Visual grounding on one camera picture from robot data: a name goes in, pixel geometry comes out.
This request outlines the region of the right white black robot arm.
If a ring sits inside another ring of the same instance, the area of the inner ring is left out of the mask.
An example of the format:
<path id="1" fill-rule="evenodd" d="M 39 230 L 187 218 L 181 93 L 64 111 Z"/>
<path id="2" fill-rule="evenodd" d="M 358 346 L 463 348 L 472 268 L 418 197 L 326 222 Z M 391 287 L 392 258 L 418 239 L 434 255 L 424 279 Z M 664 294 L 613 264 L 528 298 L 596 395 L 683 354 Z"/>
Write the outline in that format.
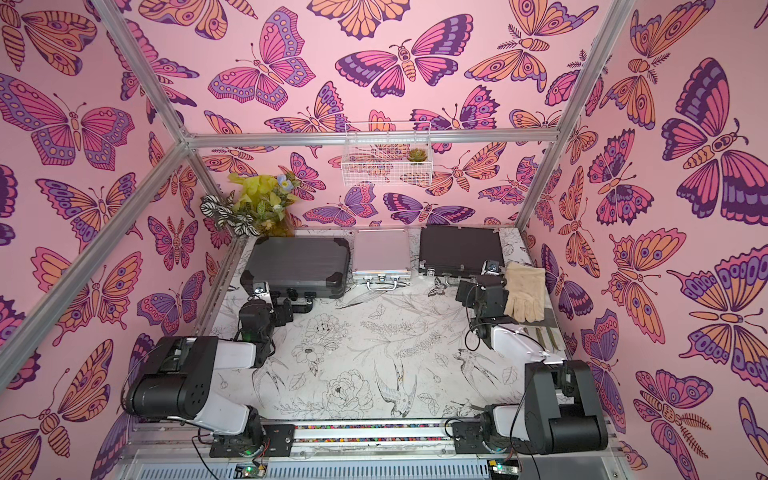
<path id="1" fill-rule="evenodd" d="M 609 435 L 589 367 L 547 349 L 522 325 L 544 319 L 545 294 L 543 270 L 516 262 L 486 260 L 459 285 L 470 333 L 523 376 L 517 401 L 481 410 L 479 437 L 509 456 L 602 451 Z"/>

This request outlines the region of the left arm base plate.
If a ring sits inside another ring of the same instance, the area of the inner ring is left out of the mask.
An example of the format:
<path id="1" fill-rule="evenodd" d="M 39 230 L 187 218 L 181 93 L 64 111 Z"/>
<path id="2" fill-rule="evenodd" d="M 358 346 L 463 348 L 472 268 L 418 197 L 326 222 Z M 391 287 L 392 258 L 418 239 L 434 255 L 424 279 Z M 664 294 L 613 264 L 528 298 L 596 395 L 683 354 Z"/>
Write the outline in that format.
<path id="1" fill-rule="evenodd" d="M 263 424 L 254 421 L 237 435 L 215 435 L 210 446 L 211 458 L 289 457 L 296 426 L 291 423 Z"/>

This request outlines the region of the small green succulent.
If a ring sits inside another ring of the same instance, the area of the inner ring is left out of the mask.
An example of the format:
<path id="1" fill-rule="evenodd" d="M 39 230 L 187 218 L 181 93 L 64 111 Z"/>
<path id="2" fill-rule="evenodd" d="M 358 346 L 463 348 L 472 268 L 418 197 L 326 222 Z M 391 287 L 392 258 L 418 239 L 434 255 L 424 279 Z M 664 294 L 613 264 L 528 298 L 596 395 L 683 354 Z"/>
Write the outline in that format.
<path id="1" fill-rule="evenodd" d="M 429 155 L 427 150 L 422 148 L 410 149 L 407 154 L 407 160 L 412 163 L 423 163 L 426 162 L 428 158 Z"/>

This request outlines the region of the green artificial plant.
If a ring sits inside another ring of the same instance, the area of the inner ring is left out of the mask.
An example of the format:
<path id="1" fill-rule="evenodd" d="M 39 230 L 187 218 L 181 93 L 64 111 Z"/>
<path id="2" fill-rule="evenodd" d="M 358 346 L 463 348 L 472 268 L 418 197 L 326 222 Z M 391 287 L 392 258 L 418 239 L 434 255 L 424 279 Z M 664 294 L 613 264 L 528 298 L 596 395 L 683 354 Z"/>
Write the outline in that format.
<path id="1" fill-rule="evenodd" d="M 233 211 L 248 214 L 257 224 L 283 221 L 288 207 L 299 200 L 295 195 L 299 180 L 292 173 L 248 177 L 231 173 L 228 179 L 240 186 Z"/>

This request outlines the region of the large black poker case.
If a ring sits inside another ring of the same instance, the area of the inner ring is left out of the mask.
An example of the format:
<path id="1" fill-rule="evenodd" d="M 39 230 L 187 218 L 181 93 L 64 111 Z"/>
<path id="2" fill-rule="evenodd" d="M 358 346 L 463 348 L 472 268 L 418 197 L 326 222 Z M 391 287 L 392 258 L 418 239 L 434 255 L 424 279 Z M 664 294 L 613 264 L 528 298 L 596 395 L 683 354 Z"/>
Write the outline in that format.
<path id="1" fill-rule="evenodd" d="M 247 257 L 240 284 L 250 295 L 264 283 L 272 297 L 292 302 L 339 299 L 347 291 L 349 242 L 341 237 L 265 237 Z"/>

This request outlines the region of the cream work glove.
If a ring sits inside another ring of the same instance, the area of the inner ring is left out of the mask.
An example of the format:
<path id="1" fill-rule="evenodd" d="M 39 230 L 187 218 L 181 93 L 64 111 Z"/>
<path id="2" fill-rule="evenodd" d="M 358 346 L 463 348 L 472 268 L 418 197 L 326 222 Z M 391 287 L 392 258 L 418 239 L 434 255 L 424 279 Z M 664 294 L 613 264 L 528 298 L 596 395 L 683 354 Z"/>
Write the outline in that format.
<path id="1" fill-rule="evenodd" d="M 522 323 L 543 321 L 547 298 L 545 270 L 510 262 L 506 266 L 505 280 L 504 314 Z"/>

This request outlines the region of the aluminium front rail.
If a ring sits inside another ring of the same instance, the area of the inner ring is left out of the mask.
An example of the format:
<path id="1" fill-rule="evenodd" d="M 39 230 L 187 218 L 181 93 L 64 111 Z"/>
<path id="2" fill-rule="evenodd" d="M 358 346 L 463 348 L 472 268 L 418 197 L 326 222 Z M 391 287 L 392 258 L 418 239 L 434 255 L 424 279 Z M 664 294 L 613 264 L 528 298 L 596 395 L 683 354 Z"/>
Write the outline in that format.
<path id="1" fill-rule="evenodd" d="M 631 479 L 614 435 L 602 451 L 456 454 L 447 419 L 297 421 L 289 457 L 211 458 L 196 429 L 140 424 L 113 479 Z"/>

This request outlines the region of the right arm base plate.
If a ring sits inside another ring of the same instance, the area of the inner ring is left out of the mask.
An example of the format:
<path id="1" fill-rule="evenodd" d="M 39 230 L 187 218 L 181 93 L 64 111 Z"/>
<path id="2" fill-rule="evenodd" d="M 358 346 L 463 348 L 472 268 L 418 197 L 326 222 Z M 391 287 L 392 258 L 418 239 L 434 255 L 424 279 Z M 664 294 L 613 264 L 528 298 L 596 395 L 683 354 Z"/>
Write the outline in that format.
<path id="1" fill-rule="evenodd" d="M 535 450 L 527 439 L 497 434 L 491 420 L 484 416 L 450 417 L 443 424 L 444 434 L 453 442 L 456 454 L 530 454 Z"/>

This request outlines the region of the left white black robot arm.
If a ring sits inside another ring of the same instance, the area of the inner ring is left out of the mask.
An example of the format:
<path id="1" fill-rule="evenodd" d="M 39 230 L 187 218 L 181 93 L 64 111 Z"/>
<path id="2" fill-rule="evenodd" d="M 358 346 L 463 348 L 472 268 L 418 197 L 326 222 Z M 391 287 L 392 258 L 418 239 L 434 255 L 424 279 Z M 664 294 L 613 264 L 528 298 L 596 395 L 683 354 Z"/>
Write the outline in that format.
<path id="1" fill-rule="evenodd" d="M 233 340 L 216 336 L 166 336 L 150 350 L 126 384 L 123 410 L 145 420 L 191 424 L 215 436 L 259 442 L 260 416 L 214 391 L 216 373 L 258 369 L 276 351 L 273 335 L 293 321 L 293 305 L 260 284 L 238 312 Z"/>

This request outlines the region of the small silver poker case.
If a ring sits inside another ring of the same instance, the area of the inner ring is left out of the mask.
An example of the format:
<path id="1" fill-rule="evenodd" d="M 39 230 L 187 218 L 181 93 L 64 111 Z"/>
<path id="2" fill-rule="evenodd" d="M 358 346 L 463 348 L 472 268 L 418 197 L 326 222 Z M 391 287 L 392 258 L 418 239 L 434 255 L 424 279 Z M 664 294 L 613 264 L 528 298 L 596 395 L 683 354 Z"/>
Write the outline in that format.
<path id="1" fill-rule="evenodd" d="M 352 279 L 369 291 L 397 290 L 410 284 L 410 240 L 404 229 L 359 230 L 351 259 Z"/>

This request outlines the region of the striped leaf plant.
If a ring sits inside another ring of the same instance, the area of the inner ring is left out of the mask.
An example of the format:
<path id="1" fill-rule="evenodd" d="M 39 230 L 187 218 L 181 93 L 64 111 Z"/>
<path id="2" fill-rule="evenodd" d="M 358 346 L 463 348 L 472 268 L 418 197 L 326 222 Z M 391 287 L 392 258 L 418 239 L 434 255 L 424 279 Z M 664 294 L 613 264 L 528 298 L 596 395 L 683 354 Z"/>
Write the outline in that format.
<path id="1" fill-rule="evenodd" d="M 256 217 L 249 208 L 237 207 L 233 194 L 227 197 L 203 196 L 200 211 L 206 218 L 212 219 L 218 229 L 227 227 L 239 237 L 260 236 Z"/>

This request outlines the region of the yellow glass vase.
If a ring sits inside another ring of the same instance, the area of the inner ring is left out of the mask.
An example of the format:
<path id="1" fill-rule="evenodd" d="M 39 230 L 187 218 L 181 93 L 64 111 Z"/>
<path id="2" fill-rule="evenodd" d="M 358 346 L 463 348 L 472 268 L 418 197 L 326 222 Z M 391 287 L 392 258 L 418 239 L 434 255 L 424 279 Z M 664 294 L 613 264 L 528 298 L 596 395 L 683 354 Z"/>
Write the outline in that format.
<path id="1" fill-rule="evenodd" d="M 263 233 L 267 237 L 293 237 L 295 235 L 294 226 L 288 218 L 275 222 Z"/>

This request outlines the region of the black aluminium poker case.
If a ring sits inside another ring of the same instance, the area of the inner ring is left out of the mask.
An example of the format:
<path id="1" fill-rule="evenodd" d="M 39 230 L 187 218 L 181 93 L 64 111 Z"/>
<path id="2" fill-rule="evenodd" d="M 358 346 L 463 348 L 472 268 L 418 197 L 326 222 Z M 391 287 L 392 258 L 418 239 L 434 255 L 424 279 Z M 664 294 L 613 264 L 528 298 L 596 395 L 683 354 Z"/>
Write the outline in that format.
<path id="1" fill-rule="evenodd" d="M 484 228 L 431 225 L 421 229 L 418 271 L 421 274 L 469 277 L 480 275 L 487 261 L 504 264 L 497 231 Z"/>

